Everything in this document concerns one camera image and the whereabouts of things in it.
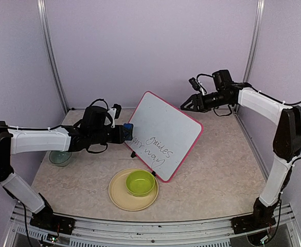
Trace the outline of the blue whiteboard eraser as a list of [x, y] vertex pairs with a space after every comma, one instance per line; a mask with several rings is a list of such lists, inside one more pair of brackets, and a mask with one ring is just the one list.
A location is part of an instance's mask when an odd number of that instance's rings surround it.
[[123, 124], [123, 134], [125, 141], [133, 139], [133, 124], [132, 123], [125, 123]]

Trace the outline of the pink framed whiteboard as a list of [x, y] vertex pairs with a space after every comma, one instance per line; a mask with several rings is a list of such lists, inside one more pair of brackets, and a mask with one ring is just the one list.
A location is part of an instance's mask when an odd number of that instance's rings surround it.
[[163, 182], [169, 182], [203, 132], [203, 125], [154, 93], [143, 94], [129, 123], [133, 138], [126, 142]]

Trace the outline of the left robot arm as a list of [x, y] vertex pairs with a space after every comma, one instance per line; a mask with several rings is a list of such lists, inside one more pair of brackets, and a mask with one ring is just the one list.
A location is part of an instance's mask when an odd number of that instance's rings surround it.
[[112, 108], [91, 105], [81, 120], [73, 125], [48, 128], [22, 128], [0, 121], [0, 185], [19, 200], [45, 228], [54, 228], [58, 221], [51, 206], [11, 166], [11, 156], [27, 152], [59, 151], [91, 153], [92, 145], [123, 144], [132, 139], [133, 125], [116, 124], [121, 106]]

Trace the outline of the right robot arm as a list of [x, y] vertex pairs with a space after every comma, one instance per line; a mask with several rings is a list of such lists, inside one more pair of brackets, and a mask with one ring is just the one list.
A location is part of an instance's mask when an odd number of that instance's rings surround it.
[[228, 70], [223, 69], [210, 75], [215, 92], [207, 93], [197, 77], [189, 79], [196, 91], [181, 106], [181, 110], [206, 113], [226, 105], [248, 108], [276, 125], [273, 138], [273, 165], [265, 188], [256, 199], [249, 224], [260, 228], [272, 217], [280, 194], [286, 187], [292, 172], [293, 162], [301, 154], [301, 106], [276, 100], [248, 82], [234, 82]]

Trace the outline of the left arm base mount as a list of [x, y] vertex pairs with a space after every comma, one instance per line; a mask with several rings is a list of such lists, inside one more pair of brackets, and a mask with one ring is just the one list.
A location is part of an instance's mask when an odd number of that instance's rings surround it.
[[71, 235], [75, 226], [75, 219], [55, 214], [33, 214], [30, 225], [56, 232], [59, 234]]

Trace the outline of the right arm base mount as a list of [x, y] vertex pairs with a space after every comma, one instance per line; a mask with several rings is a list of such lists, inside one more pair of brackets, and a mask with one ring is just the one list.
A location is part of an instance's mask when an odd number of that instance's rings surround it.
[[239, 217], [233, 217], [231, 219], [234, 234], [242, 234], [262, 228], [269, 227], [270, 225], [275, 225], [276, 220], [274, 217], [269, 217], [267, 219], [258, 219], [251, 214]]

